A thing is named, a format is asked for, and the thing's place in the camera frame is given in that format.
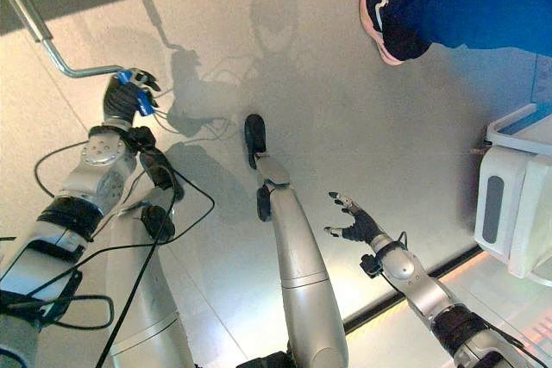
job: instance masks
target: robotic hand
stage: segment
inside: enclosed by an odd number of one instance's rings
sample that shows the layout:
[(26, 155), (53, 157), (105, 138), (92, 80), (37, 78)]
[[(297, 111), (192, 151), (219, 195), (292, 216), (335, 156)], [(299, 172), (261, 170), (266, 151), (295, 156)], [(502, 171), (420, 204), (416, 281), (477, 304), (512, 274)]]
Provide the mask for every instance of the robotic hand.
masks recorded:
[(509, 335), (498, 331), (460, 303), (439, 281), (431, 278), (419, 259), (408, 250), (403, 232), (393, 240), (350, 197), (336, 192), (329, 196), (354, 217), (348, 228), (326, 227), (334, 237), (364, 241), (375, 255), (364, 255), (362, 270), (370, 277), (384, 275), (387, 282), (403, 293), (410, 307), (453, 357), (458, 368), (511, 367), (531, 365), (511, 344), (522, 347)]

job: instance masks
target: robot finger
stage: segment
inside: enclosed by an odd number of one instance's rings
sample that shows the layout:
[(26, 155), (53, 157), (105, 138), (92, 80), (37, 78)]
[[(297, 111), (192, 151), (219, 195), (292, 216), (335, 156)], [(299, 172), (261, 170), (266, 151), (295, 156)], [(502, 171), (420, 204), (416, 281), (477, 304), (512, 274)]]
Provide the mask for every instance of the robot finger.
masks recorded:
[(344, 209), (342, 209), (343, 213), (354, 215), (354, 213), (356, 213), (357, 211), (362, 210), (361, 207), (357, 203), (355, 203), (351, 197), (344, 196), (337, 191), (330, 191), (328, 195), (334, 199), (335, 204), (344, 207)]
[(327, 226), (324, 228), (324, 232), (326, 232), (327, 234), (331, 234), (334, 237), (343, 237), (342, 228), (332, 228), (330, 226)]

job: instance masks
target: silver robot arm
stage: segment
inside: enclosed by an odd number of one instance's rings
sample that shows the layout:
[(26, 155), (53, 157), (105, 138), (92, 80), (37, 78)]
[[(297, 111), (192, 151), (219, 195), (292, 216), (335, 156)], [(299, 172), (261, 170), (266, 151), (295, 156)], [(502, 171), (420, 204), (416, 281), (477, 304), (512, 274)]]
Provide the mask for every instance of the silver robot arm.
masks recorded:
[[(159, 89), (154, 81), (136, 69), (118, 72), (110, 79), (103, 101), (104, 123), (91, 129), (77, 168), (0, 262), (0, 361), (34, 365), (38, 333), (66, 312), (70, 301), (63, 300), (74, 295), (82, 274), (70, 271), (45, 284), (72, 269), (93, 241), (96, 226), (121, 198), (135, 169), (137, 152), (156, 186), (173, 185), (166, 169), (158, 167), (168, 161), (154, 147), (151, 132), (132, 128), (135, 112), (147, 113), (154, 104), (146, 88)], [(179, 200), (183, 190), (176, 186)]]
[(437, 337), (459, 368), (530, 368), (516, 348), (478, 315), (431, 278), (419, 259), (400, 240), (393, 240), (351, 198), (330, 192), (344, 213), (354, 217), (349, 228), (325, 228), (334, 237), (364, 241), (375, 256), (364, 255), (361, 267), (371, 278), (383, 274), (403, 293), (410, 307)]
[[(344, 368), (348, 350), (343, 322), (311, 226), (289, 174), (266, 151), (262, 118), (250, 115), (245, 129), (249, 164), (258, 172), (259, 217), (272, 219), (274, 226), (293, 362), (299, 368)], [(270, 359), (265, 364), (272, 366)]]

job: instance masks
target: sneaker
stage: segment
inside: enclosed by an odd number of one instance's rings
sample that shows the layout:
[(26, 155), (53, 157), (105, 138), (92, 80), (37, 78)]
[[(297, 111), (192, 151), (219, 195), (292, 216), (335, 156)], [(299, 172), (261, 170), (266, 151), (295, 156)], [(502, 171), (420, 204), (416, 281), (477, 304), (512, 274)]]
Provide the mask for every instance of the sneaker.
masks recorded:
[(381, 12), (389, 0), (360, 0), (359, 12), (362, 27), (375, 40), (379, 55), (388, 65), (400, 65), (404, 61), (393, 57), (383, 43)]

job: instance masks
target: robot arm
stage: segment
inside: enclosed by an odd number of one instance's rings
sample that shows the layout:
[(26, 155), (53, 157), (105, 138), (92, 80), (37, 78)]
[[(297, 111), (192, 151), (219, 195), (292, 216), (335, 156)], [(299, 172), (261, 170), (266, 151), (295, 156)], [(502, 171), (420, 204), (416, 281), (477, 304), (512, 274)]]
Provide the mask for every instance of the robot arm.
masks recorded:
[(349, 197), (336, 192), (329, 195), (344, 213), (354, 217), (354, 224), (325, 230), (334, 237), (370, 245), (375, 255), (362, 257), (364, 272), (370, 278), (383, 274), (389, 284), (405, 295), (410, 307), (453, 357), (457, 367), (531, 367), (503, 336), (431, 278), (405, 243), (389, 237)]
[[(70, 301), (60, 299), (74, 295), (82, 274), (75, 270), (44, 289), (37, 287), (72, 268), (82, 256), (98, 223), (119, 202), (137, 152), (155, 185), (166, 189), (174, 182), (176, 198), (182, 198), (182, 188), (168, 177), (170, 168), (159, 167), (170, 165), (155, 148), (151, 131), (132, 128), (137, 110), (153, 112), (147, 87), (158, 89), (154, 81), (137, 69), (110, 79), (104, 122), (91, 129), (78, 166), (33, 227), (6, 252), (0, 263), (0, 355), (15, 355), (23, 366), (34, 364), (38, 333), (66, 312)], [(31, 302), (37, 302), (32, 311), (14, 306)]]

